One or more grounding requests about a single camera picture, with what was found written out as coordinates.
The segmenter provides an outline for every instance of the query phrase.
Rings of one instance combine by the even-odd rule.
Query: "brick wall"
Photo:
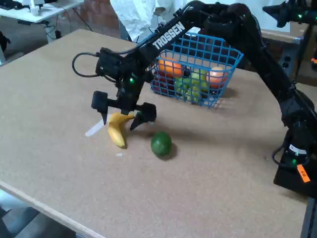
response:
[[[94,31],[104,34],[109,31],[110,35],[113,35],[114,32],[119,34],[119,20],[110,4],[110,0],[85,0],[85,4],[75,8],[75,10]],[[64,13],[60,22],[68,24],[68,16],[72,25],[85,28],[82,20],[73,10],[69,10],[68,15]]]

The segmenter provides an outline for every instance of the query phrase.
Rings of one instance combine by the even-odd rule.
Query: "banana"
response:
[[[134,114],[123,115],[121,113],[114,113],[111,115],[108,121],[108,132],[111,140],[120,148],[125,146],[125,140],[123,138],[121,127],[125,122],[134,118]]]

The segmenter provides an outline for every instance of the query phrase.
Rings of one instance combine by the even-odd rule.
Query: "basket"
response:
[[[151,89],[157,94],[214,107],[242,57],[222,38],[188,32],[156,58],[150,68],[154,74]]]

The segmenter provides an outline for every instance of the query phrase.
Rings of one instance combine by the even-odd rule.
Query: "white cloth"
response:
[[[111,5],[118,15],[118,18],[125,26],[131,39],[135,41],[151,27],[153,13],[157,7],[164,7],[166,10],[161,14],[164,20],[169,21],[173,13],[191,0],[110,0]],[[201,0],[204,3],[233,4],[236,2],[247,5],[252,14],[258,19],[260,27],[266,30],[290,32],[290,24],[284,28],[276,27],[276,20],[262,11],[263,6],[281,4],[283,0]]]

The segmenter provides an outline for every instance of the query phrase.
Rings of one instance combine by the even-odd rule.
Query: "black robotic arm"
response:
[[[303,183],[296,170],[297,165],[303,165],[311,179],[315,179],[310,172],[311,165],[315,166],[313,155],[317,154],[317,114],[314,104],[296,89],[281,66],[267,52],[258,21],[244,4],[205,4],[192,1],[175,12],[171,21],[160,25],[154,34],[135,48],[120,53],[101,48],[96,54],[99,57],[96,75],[114,79],[118,88],[117,99],[108,99],[107,93],[96,91],[92,107],[102,114],[104,122],[108,107],[119,108],[123,114],[139,111],[131,129],[141,123],[155,121],[155,105],[137,105],[144,83],[153,80],[153,74],[147,68],[164,49],[194,26],[204,29],[208,35],[224,38],[231,46],[243,52],[277,99],[282,121],[289,129],[283,144],[273,153],[273,160],[279,164],[274,182],[317,197],[317,185],[312,182]],[[278,162],[275,154],[282,149],[284,153],[281,162]],[[285,179],[280,182],[280,171],[283,177],[290,175],[293,180],[287,178],[286,183]]]

